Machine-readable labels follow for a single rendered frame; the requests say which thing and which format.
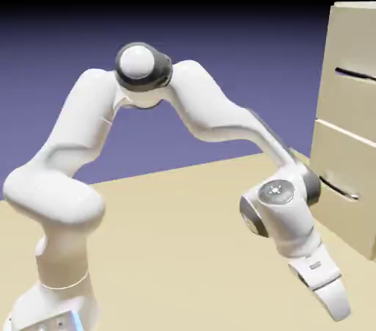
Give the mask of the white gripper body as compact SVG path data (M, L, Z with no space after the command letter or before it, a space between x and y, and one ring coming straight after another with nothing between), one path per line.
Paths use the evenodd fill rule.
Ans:
M288 265L312 292L325 288L330 292L343 291L341 270L331 258L324 243L321 243L308 256L288 258Z

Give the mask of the light wood cabinet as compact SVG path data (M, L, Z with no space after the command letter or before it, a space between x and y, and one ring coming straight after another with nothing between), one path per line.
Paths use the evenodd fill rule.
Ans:
M330 9L309 164L314 217L376 261L376 1Z

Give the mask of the light wood drawer front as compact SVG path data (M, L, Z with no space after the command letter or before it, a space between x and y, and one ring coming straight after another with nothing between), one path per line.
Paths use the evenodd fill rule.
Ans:
M376 1L336 2L330 8L317 104L320 120L376 142L376 81L335 68L376 76Z
M376 261L376 144L325 121L314 124L311 169L341 189L359 194L348 199L322 183L314 217L371 261Z

